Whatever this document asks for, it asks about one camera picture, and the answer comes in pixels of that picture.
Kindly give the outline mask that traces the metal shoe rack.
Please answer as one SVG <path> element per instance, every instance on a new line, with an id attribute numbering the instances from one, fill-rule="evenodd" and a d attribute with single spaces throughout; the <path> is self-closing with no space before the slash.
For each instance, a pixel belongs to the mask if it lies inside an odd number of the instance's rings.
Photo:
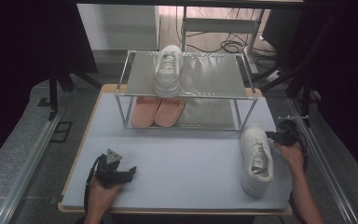
<path id="1" fill-rule="evenodd" d="M 138 97 L 153 97 L 156 51 L 128 52 L 117 85 L 116 99 L 122 123 L 132 126 Z M 252 114 L 257 93 L 247 61 L 241 54 L 186 52 L 179 96 L 186 105 L 175 129 L 240 132 Z"/>

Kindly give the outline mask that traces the person's right hand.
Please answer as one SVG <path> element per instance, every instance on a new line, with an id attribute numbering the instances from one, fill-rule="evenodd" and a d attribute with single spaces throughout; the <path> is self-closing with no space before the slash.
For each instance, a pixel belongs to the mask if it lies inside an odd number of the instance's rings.
<path id="1" fill-rule="evenodd" d="M 280 150 L 283 159 L 288 164 L 292 173 L 296 175 L 304 174 L 304 158 L 299 143 L 294 143 L 291 146 L 284 146 L 278 142 L 274 142 L 274 145 Z"/>

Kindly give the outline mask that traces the white sneaker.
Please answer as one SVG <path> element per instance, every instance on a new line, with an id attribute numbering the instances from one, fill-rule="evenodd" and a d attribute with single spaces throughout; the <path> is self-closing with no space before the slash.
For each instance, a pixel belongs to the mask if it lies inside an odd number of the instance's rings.
<path id="1" fill-rule="evenodd" d="M 176 45 L 165 47 L 158 56 L 154 72 L 154 89 L 158 97 L 173 98 L 180 90 L 183 53 Z"/>
<path id="2" fill-rule="evenodd" d="M 265 131 L 247 125 L 241 134 L 243 156 L 242 188 L 254 197 L 263 197 L 273 180 L 273 159 Z"/>

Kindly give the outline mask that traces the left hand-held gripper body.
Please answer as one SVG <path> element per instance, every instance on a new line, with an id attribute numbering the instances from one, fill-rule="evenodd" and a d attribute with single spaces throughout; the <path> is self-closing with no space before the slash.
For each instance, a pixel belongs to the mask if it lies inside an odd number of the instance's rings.
<path id="1" fill-rule="evenodd" d="M 117 170 L 121 159 L 122 157 L 110 148 L 98 159 L 95 177 L 105 189 L 111 189 L 115 184 L 126 182 L 126 174 Z"/>

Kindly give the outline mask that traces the person's left hand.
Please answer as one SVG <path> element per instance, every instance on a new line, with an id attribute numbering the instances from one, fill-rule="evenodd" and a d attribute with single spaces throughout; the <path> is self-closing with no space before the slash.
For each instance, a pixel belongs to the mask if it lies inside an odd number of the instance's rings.
<path id="1" fill-rule="evenodd" d="M 111 189 L 105 189 L 102 183 L 93 177 L 90 181 L 86 217 L 103 217 L 104 213 L 110 209 L 120 189 L 121 185 L 114 185 Z"/>

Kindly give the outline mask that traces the black metal stand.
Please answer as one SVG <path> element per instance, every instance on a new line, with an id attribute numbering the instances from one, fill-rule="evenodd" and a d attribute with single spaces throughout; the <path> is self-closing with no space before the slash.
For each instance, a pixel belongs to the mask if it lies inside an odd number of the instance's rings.
<path id="1" fill-rule="evenodd" d="M 76 69 L 66 65 L 54 65 L 48 76 L 49 102 L 47 102 L 45 98 L 40 101 L 41 106 L 50 107 L 48 117 L 49 120 L 55 119 L 59 111 L 57 87 L 61 86 L 64 91 L 72 91 L 75 87 L 74 81 L 70 77 L 71 74 L 80 77 L 97 89 L 100 89 L 103 86 L 101 82 L 84 72 L 77 71 Z"/>
<path id="2" fill-rule="evenodd" d="M 310 80 L 312 77 L 311 74 L 311 63 L 319 49 L 322 45 L 325 37 L 333 26 L 334 22 L 337 20 L 336 13 L 329 13 L 324 21 L 324 25 L 320 29 L 319 33 L 314 38 L 312 44 L 309 47 L 309 50 L 305 54 L 301 63 L 294 69 L 288 71 L 286 74 L 278 77 L 277 79 L 271 81 L 270 83 L 260 87 L 261 91 L 267 91 L 277 86 L 278 84 L 283 83 L 285 80 L 291 78 L 289 86 L 287 87 L 285 94 L 289 98 L 294 98 L 302 91 L 302 103 L 300 107 L 300 115 L 307 116 L 309 114 L 310 108 Z"/>

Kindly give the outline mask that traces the white metal desk frame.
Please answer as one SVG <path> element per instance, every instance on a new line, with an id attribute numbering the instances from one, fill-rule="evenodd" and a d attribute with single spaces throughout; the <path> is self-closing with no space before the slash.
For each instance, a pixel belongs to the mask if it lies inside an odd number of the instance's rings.
<path id="1" fill-rule="evenodd" d="M 264 9 L 261 9 L 258 16 L 252 20 L 238 19 L 205 19 L 189 18 L 187 7 L 183 9 L 182 18 L 182 39 L 181 49 L 186 50 L 186 33 L 187 32 L 204 32 L 204 33 L 228 33 L 228 34 L 246 34 L 249 35 L 244 46 L 243 53 L 253 75 L 258 75 L 259 71 L 252 54 L 261 21 L 264 16 Z"/>

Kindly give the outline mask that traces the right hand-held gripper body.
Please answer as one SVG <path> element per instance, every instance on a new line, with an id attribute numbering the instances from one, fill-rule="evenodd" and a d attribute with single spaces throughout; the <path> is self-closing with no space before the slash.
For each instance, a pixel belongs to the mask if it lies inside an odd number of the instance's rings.
<path id="1" fill-rule="evenodd" d="M 296 117 L 287 116 L 285 118 L 280 117 L 280 122 L 278 127 L 283 135 L 282 144 L 284 146 L 291 146 L 294 143 L 298 142 L 301 147 L 307 147 L 307 139 L 305 134 L 303 134 L 295 123 Z"/>

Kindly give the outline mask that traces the pale blue table mat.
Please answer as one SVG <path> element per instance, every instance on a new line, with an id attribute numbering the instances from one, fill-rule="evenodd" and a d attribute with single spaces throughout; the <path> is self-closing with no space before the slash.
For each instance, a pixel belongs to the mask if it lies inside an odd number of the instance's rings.
<path id="1" fill-rule="evenodd" d="M 62 205 L 83 203 L 86 180 L 98 156 L 112 149 L 120 170 L 135 168 L 114 202 L 122 209 L 283 209 L 291 191 L 290 171 L 273 150 L 273 180 L 261 198 L 241 186 L 243 158 L 237 132 L 127 129 L 112 93 L 100 95 Z"/>

